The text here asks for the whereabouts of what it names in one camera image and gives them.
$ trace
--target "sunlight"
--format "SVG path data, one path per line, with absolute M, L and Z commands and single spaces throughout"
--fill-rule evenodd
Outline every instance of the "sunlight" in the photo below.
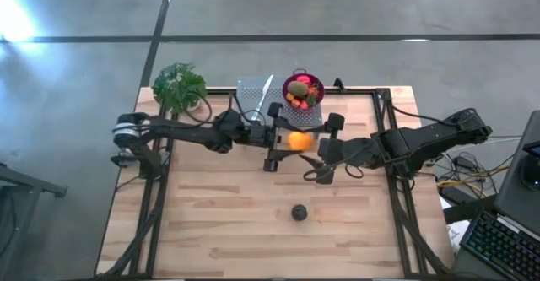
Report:
M 0 35 L 7 41 L 25 41 L 35 33 L 28 15 L 16 0 L 0 0 Z

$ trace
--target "strawberry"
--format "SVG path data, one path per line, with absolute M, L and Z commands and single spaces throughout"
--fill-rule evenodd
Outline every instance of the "strawberry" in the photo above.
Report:
M 302 82 L 304 84 L 310 84 L 311 83 L 311 79 L 307 75 L 300 75 L 298 78 L 296 78 L 296 81 L 297 82 Z

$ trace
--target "computer monitor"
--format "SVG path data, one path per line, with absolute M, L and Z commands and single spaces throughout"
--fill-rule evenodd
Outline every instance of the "computer monitor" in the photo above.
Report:
M 540 141 L 526 143 L 523 145 L 523 150 L 540 159 Z
M 531 163 L 531 166 L 534 166 L 532 163 L 538 164 L 540 161 L 537 158 L 537 152 L 532 151 L 538 150 L 538 146 L 540 146 L 540 110 L 531 114 L 494 204 L 499 213 L 513 219 L 535 235 L 540 235 L 540 219 L 538 218 L 540 192 L 529 188 L 534 181 L 524 183 L 525 175 L 522 173 L 526 160 Z

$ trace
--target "knife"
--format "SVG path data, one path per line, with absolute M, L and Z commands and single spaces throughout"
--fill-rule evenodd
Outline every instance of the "knife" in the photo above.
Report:
M 264 84 L 264 87 L 262 87 L 262 98 L 259 101 L 259 105 L 256 106 L 256 112 L 253 113 L 253 116 L 251 116 L 251 120 L 255 121 L 257 119 L 257 115 L 259 114 L 259 111 L 262 107 L 262 102 L 264 101 L 264 98 L 267 96 L 268 89 L 270 88 L 270 84 L 272 83 L 273 74 L 270 75 L 270 77 L 267 79 L 267 82 Z

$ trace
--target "metal grater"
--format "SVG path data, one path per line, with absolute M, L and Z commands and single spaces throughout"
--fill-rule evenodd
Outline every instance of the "metal grater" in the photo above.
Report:
M 238 80 L 236 96 L 242 106 L 243 111 L 255 109 L 262 97 L 262 87 L 268 77 L 240 78 Z M 317 127 L 322 125 L 321 105 L 317 105 L 307 110 L 294 109 L 284 99 L 282 88 L 285 83 L 285 77 L 274 76 L 272 84 L 268 89 L 264 103 L 262 103 L 261 113 L 266 117 L 267 124 L 272 125 L 273 119 L 267 115 L 268 107 L 272 102 L 283 104 L 281 115 L 286 117 L 289 122 L 297 127 Z M 253 115 L 252 112 L 246 114 L 248 118 Z

